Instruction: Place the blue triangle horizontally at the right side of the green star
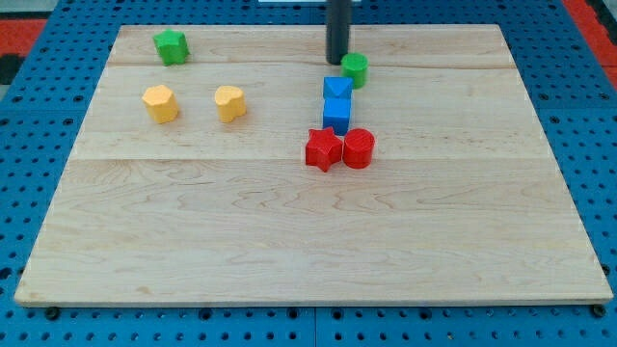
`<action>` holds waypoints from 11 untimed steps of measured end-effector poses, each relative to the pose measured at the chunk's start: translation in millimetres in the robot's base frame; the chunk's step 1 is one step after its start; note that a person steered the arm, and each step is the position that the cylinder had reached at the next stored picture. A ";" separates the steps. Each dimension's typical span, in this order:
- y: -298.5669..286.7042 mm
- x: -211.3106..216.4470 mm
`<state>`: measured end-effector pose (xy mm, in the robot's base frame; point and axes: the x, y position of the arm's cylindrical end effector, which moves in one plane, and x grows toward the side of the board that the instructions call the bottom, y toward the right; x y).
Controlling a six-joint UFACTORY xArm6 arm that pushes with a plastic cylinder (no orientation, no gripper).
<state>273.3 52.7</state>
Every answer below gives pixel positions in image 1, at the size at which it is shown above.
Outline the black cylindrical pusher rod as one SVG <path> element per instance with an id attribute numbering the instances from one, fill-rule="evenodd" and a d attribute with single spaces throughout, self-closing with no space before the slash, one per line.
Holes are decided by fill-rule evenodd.
<path id="1" fill-rule="evenodd" d="M 326 60 L 339 66 L 348 53 L 352 21 L 351 0 L 328 0 L 326 7 Z"/>

